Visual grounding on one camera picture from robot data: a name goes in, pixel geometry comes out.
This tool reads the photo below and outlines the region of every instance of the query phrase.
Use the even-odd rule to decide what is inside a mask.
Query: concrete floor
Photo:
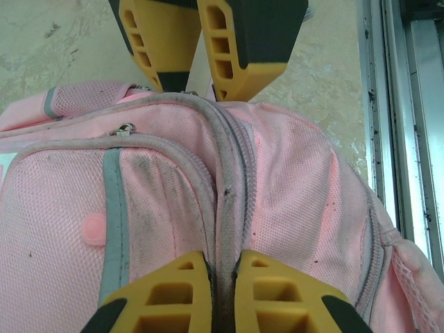
[[[315,121],[367,177],[355,0],[310,0],[287,71],[255,97]],[[2,0],[0,110],[55,85],[121,80],[148,85],[130,59],[107,0]]]

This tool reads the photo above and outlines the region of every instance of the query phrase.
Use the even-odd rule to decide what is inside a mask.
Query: gray zipper trim
[[[128,208],[120,169],[122,150],[122,148],[110,149],[103,158],[103,181],[106,195],[106,247],[99,306],[111,293],[129,282]]]
[[[51,103],[53,101],[55,90],[56,90],[55,87],[48,90],[48,93],[46,94],[46,98],[45,98],[44,104],[43,104],[43,112],[45,113],[46,116],[48,116],[51,119],[58,118],[58,115],[56,115],[54,113],[54,111],[51,107]]]

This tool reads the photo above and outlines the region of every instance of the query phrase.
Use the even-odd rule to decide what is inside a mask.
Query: backpack
[[[431,264],[292,110],[89,82],[12,103],[0,131],[0,332],[79,332],[195,250],[229,322],[244,249],[336,287],[374,332],[444,332]]]

